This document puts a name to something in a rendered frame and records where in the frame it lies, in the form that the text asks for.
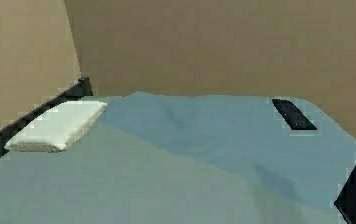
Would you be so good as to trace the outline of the white pillow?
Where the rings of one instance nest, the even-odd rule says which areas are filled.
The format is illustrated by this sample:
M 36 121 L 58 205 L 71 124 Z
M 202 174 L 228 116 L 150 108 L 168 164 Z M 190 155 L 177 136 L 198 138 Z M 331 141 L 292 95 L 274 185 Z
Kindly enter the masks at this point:
M 4 146 L 10 151 L 61 152 L 80 140 L 106 110 L 102 101 L 67 101 L 31 121 Z

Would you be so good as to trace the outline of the blue bed with black frame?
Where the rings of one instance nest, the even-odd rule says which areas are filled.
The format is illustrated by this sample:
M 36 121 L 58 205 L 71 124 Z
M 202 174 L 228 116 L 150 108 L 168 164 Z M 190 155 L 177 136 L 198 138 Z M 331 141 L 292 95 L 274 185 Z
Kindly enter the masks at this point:
M 289 100 L 317 127 L 292 130 Z M 106 111 L 59 153 L 5 144 L 0 224 L 356 224 L 356 139 L 295 97 L 106 98 Z

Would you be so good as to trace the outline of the black remote control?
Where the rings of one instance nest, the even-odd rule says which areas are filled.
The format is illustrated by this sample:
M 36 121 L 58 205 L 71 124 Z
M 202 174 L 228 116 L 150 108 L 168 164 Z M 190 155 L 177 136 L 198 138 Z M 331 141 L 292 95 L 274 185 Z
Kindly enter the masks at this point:
M 292 130 L 316 130 L 317 127 L 291 101 L 272 99 L 272 104 Z

